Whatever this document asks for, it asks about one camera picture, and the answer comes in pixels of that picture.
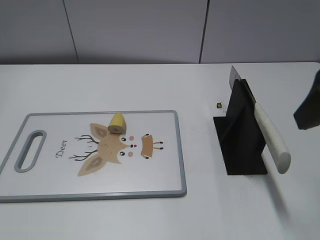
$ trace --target banana piece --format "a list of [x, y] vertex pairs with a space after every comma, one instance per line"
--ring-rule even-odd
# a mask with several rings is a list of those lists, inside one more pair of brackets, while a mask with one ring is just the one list
[[126, 132], [126, 128], [127, 126], [124, 116], [122, 113], [117, 112], [108, 126], [109, 132], [112, 134], [124, 134]]

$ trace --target black object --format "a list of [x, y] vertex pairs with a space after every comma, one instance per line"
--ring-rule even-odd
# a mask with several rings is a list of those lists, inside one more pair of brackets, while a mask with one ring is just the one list
[[213, 117], [228, 175], [264, 175], [266, 141], [254, 116], [256, 100], [245, 79], [233, 84], [226, 116]]
[[316, 73], [312, 88], [293, 114], [299, 129], [310, 129], [320, 125], [320, 70]]

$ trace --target black stand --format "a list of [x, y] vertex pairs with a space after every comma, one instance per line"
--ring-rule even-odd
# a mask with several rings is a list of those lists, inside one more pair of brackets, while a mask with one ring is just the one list
[[234, 81], [226, 116], [213, 120], [227, 174], [264, 175], [268, 172], [261, 153], [266, 142], [254, 116], [255, 100], [245, 83], [245, 79]]

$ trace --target kitchen knife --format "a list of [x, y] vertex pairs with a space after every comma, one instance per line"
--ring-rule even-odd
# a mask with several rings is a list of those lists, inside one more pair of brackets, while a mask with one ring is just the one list
[[284, 174], [288, 171], [291, 163], [291, 155], [289, 150], [281, 137], [280, 133], [278, 132], [276, 126], [270, 120], [270, 118], [265, 113], [264, 109], [261, 107], [259, 103], [256, 102], [249, 85], [245, 79], [241, 79], [240, 75], [234, 68], [231, 67], [230, 71], [230, 78], [229, 84], [232, 90], [235, 80], [238, 79], [242, 81], [251, 96], [251, 99], [254, 103], [254, 117], [258, 126], [262, 132], [262, 135], [265, 139], [266, 145], [269, 148], [273, 161], [276, 165], [276, 168], [280, 174]]

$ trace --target white table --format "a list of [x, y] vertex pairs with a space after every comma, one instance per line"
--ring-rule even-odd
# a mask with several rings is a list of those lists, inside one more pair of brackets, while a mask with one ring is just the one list
[[320, 127], [298, 130], [293, 113], [320, 64], [234, 66], [291, 151], [284, 175], [267, 147], [268, 175], [226, 174], [212, 117], [226, 112], [231, 64], [0, 66], [0, 160], [29, 113], [173, 109], [188, 191], [180, 198], [3, 203], [1, 239], [317, 239]]

